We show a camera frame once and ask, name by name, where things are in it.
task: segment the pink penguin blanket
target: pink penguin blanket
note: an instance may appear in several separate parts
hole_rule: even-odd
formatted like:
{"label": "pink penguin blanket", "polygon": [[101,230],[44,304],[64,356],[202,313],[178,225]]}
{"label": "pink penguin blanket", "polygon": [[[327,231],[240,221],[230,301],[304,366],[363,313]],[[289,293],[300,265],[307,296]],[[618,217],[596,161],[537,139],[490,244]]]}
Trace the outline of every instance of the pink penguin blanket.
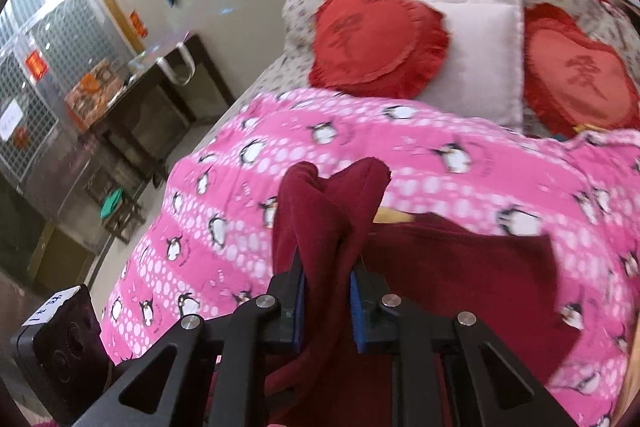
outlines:
{"label": "pink penguin blanket", "polygon": [[[580,339],[546,385],[579,425],[608,427],[635,327],[639,146],[632,130],[561,143],[420,102],[260,94],[176,164],[105,307],[102,340],[115,362],[139,357],[181,316],[228,314],[263,293],[287,169],[306,160],[330,176],[374,156],[392,172],[384,206],[486,235],[551,236],[556,305]],[[513,320],[527,317],[513,309]]]}

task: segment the red sticker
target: red sticker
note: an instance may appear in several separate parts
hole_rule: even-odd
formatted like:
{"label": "red sticker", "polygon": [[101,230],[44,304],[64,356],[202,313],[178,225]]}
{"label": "red sticker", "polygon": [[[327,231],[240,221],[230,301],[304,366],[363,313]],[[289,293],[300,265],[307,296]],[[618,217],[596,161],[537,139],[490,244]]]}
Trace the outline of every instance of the red sticker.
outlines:
{"label": "red sticker", "polygon": [[49,71],[49,67],[40,56],[40,52],[32,52],[25,62],[27,64],[27,68],[29,68],[29,71],[31,71],[31,74],[36,81],[41,80],[47,71]]}
{"label": "red sticker", "polygon": [[131,15],[129,15],[129,19],[131,20],[131,24],[133,24],[133,27],[139,37],[142,37],[144,39],[147,35],[149,35],[149,31],[145,28],[140,15],[138,15],[138,12],[133,10],[133,12],[131,12]]}

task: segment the red heart-shaped pillow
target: red heart-shaped pillow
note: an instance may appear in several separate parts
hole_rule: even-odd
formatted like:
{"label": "red heart-shaped pillow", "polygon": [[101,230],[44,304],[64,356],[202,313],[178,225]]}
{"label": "red heart-shaped pillow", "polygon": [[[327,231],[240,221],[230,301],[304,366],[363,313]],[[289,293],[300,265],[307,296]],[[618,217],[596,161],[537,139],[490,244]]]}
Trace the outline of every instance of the red heart-shaped pillow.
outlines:
{"label": "red heart-shaped pillow", "polygon": [[316,13],[314,87],[413,98],[440,69],[443,15],[414,0],[327,0]]}
{"label": "red heart-shaped pillow", "polygon": [[529,107],[551,133],[567,137],[575,136],[574,127],[581,124],[638,127],[638,92],[624,62],[567,17],[539,8],[527,14],[524,96]]}

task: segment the white label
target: white label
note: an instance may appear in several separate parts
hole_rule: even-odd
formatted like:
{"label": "white label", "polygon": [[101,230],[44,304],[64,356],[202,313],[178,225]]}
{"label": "white label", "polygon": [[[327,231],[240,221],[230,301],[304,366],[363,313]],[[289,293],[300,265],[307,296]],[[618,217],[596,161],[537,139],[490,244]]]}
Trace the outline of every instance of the white label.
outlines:
{"label": "white label", "polygon": [[0,138],[3,142],[11,138],[22,117],[24,117],[24,113],[20,109],[20,104],[18,104],[14,98],[9,104],[9,107],[7,107],[4,113],[2,113],[2,116],[0,116]]}
{"label": "white label", "polygon": [[58,311],[58,308],[78,293],[79,289],[80,286],[74,286],[68,290],[62,290],[62,292],[56,293],[52,298],[40,306],[40,308],[38,308],[34,314],[26,320],[23,326],[33,326],[34,324],[44,324],[49,322],[51,317],[53,317],[53,315]]}

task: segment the stool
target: stool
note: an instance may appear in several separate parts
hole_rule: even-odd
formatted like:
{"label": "stool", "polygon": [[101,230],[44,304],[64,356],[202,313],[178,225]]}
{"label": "stool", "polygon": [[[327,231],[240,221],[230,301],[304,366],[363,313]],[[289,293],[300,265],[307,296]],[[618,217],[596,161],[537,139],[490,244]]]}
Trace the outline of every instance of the stool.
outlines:
{"label": "stool", "polygon": [[124,231],[129,226],[131,219],[137,220],[141,225],[145,222],[140,213],[140,205],[136,203],[121,187],[109,194],[100,210],[102,227],[107,232],[113,233],[125,245],[129,244],[131,235],[126,237]]}
{"label": "stool", "polygon": [[140,205],[104,169],[98,168],[94,172],[84,190],[100,207],[102,227],[128,245],[131,238],[127,238],[124,231],[131,219],[139,221],[140,224],[145,222]]}
{"label": "stool", "polygon": [[118,182],[107,171],[98,168],[87,181],[84,190],[95,201],[95,204],[101,208],[106,197],[118,186]]}

